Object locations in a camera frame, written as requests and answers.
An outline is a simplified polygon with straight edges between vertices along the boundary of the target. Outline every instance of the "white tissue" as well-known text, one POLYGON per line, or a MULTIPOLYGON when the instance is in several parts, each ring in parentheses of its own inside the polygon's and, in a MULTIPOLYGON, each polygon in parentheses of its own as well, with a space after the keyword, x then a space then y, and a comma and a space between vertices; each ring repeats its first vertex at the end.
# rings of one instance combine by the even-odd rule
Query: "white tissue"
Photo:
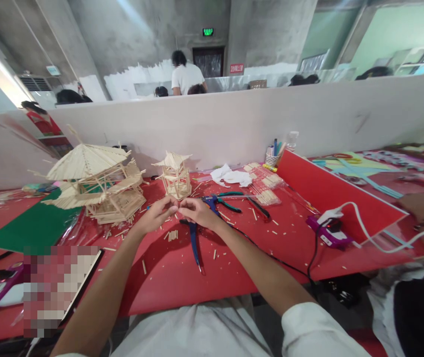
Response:
POLYGON ((226 183, 239 183, 240 187, 247 187, 251 184, 251 177, 249 173, 232 171, 227 164, 224 164, 221 168, 212 171, 210 176, 214 182, 226 188, 230 188, 230 186, 226 186, 221 180, 226 183))

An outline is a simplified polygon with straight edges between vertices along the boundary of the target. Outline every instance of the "hand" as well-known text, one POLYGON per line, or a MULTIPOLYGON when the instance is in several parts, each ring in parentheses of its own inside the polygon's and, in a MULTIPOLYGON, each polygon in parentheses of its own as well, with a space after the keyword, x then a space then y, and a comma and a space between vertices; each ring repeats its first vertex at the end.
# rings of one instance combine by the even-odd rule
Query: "hand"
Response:
POLYGON ((134 227, 142 234, 155 231, 166 219, 173 215, 178 208, 179 202, 172 196, 166 196, 149 207, 147 212, 134 227))
POLYGON ((189 222, 198 223, 202 227, 215 231, 217 227, 223 222, 210 207, 198 198, 186 198, 181 202, 179 208, 185 219, 189 222))
POLYGON ((407 194, 399 199, 398 202, 403 208, 412 213, 419 223, 424 221, 424 193, 407 194))

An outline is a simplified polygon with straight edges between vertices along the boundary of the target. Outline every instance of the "green board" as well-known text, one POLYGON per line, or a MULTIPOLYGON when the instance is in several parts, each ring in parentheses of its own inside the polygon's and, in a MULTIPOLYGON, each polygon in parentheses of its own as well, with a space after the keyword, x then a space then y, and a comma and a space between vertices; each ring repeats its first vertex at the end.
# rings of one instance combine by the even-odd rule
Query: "green board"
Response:
MULTIPOLYGON (((43 200, 57 199, 60 194, 61 190, 56 189, 43 200)), ((0 229, 0 249, 28 255, 50 254, 50 247, 57 243, 81 208, 63 210, 38 202, 0 229)))

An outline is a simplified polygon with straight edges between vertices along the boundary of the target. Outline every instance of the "small wooden tower model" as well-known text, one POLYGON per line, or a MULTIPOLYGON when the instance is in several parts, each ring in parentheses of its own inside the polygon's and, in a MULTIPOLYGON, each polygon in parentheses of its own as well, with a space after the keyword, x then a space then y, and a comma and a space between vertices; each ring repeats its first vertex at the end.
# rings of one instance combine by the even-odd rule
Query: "small wooden tower model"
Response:
POLYGON ((192 193, 190 185, 190 174, 183 162, 192 155, 178 155, 166 151, 166 157, 161 162, 152 164, 162 166, 162 183, 166 189, 166 194, 182 200, 192 193))
POLYGON ((42 202, 62 209, 86 206, 86 215, 96 218, 99 224, 126 221, 146 202, 139 187, 145 170, 140 171, 134 159, 122 165, 130 151, 83 144, 70 130, 80 144, 46 176, 65 181, 60 186, 61 195, 42 202))

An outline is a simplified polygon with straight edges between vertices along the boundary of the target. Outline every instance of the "door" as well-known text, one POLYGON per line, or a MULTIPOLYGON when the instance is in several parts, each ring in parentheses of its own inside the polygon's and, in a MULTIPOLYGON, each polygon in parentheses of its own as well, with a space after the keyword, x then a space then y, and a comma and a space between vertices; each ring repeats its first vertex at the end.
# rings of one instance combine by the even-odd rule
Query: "door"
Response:
POLYGON ((204 78, 223 76, 225 47, 193 48, 193 64, 200 68, 204 78))

